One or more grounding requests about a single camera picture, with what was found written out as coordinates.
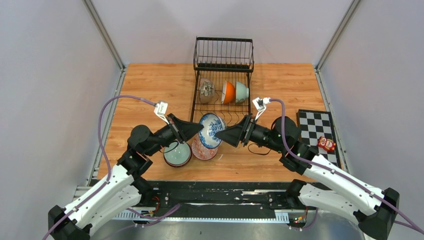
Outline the blue floral bowl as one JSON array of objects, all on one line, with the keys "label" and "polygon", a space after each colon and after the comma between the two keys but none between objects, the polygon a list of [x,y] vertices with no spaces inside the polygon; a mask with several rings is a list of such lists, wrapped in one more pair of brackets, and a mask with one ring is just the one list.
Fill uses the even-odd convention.
[{"label": "blue floral bowl", "polygon": [[198,132],[200,142],[208,149],[215,149],[222,140],[215,136],[226,128],[224,121],[214,113],[207,113],[203,115],[199,121],[203,125],[203,129]]}]

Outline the red white patterned bowl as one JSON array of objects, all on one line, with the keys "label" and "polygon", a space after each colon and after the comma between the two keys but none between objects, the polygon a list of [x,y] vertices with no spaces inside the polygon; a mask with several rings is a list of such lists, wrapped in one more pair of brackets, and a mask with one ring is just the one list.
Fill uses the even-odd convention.
[{"label": "red white patterned bowl", "polygon": [[207,148],[205,147],[198,134],[195,135],[191,143],[191,151],[196,158],[202,161],[208,161],[214,158],[218,153],[218,148]]}]

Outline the celadon bowl brown rim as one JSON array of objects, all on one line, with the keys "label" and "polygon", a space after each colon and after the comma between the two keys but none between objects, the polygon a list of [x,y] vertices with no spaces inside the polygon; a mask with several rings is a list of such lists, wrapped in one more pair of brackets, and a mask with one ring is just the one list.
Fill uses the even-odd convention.
[{"label": "celadon bowl brown rim", "polygon": [[235,84],[235,103],[241,104],[249,97],[249,88],[242,82],[237,81]]}]

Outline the beige bowl black rim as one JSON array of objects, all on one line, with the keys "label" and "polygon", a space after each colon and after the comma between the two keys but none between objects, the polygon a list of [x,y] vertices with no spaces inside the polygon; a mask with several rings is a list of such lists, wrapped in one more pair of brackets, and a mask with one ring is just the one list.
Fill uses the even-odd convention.
[{"label": "beige bowl black rim", "polygon": [[210,79],[202,77],[199,86],[199,102],[201,104],[208,104],[214,99],[214,96],[215,85]]}]

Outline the black wire dish rack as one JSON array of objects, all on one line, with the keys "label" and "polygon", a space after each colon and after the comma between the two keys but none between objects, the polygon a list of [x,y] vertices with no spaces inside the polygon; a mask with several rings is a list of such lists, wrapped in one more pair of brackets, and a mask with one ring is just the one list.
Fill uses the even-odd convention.
[{"label": "black wire dish rack", "polygon": [[227,83],[250,87],[254,71],[254,41],[251,38],[198,36],[195,39],[193,69],[194,94],[190,121],[198,122],[214,113],[227,125],[238,123],[251,112],[250,99],[223,102]]}]

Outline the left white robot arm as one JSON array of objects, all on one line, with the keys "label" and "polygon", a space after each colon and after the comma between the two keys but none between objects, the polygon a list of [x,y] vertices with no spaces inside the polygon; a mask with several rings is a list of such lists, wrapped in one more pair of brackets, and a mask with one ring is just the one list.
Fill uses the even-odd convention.
[{"label": "left white robot arm", "polygon": [[204,126],[180,120],[172,113],[166,125],[155,133],[146,125],[137,125],[127,140],[127,150],[109,173],[86,193],[65,207],[48,212],[48,235],[55,240],[88,240],[97,229],[123,210],[139,204],[149,206],[153,187],[142,177],[152,165],[149,159],[172,142],[184,143]]}]

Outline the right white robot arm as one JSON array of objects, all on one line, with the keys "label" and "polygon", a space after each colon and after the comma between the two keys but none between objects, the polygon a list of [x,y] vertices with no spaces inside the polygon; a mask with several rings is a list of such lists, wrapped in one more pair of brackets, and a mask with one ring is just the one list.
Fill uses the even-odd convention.
[{"label": "right white robot arm", "polygon": [[260,147],[281,153],[279,161],[291,172],[319,181],[323,190],[305,181],[294,179],[284,194],[292,209],[314,207],[343,217],[375,240],[386,240],[395,222],[400,194],[382,190],[352,177],[319,154],[316,146],[299,140],[301,129],[289,117],[278,117],[272,128],[256,123],[251,115],[241,122],[215,133],[215,136],[236,147],[253,142]]}]

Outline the celadon bowl black rim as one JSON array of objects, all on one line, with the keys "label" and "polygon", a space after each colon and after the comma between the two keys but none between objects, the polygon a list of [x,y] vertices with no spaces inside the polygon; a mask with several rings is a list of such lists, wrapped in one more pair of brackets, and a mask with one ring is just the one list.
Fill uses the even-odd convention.
[{"label": "celadon bowl black rim", "polygon": [[186,142],[173,141],[163,151],[165,162],[172,167],[182,167],[192,158],[192,150]]}]

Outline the black white checkerboard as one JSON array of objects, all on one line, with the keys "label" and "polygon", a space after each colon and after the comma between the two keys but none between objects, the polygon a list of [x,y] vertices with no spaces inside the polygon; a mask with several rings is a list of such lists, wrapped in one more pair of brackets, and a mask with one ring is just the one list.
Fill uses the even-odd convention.
[{"label": "black white checkerboard", "polygon": [[340,168],[342,165],[337,147],[333,151],[328,152],[317,146],[320,137],[325,137],[337,143],[331,113],[329,111],[299,109],[296,117],[297,126],[301,129],[301,141],[317,147],[321,155]]}]

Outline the red owl toy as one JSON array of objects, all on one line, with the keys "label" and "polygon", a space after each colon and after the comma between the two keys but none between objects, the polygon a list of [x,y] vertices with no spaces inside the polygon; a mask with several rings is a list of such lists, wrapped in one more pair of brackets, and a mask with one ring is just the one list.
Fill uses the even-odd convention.
[{"label": "red owl toy", "polygon": [[321,136],[317,140],[317,146],[326,152],[334,152],[336,149],[336,143],[333,142],[332,139],[326,138],[324,136]]}]

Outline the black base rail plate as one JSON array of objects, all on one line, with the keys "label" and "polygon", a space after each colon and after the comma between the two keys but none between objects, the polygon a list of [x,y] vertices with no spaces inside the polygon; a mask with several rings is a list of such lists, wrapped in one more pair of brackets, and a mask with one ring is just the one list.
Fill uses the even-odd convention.
[{"label": "black base rail plate", "polygon": [[153,210],[161,216],[175,205],[177,218],[272,219],[275,211],[308,215],[315,207],[296,203],[286,195],[289,182],[248,181],[150,181],[149,198],[142,197],[135,210]]}]

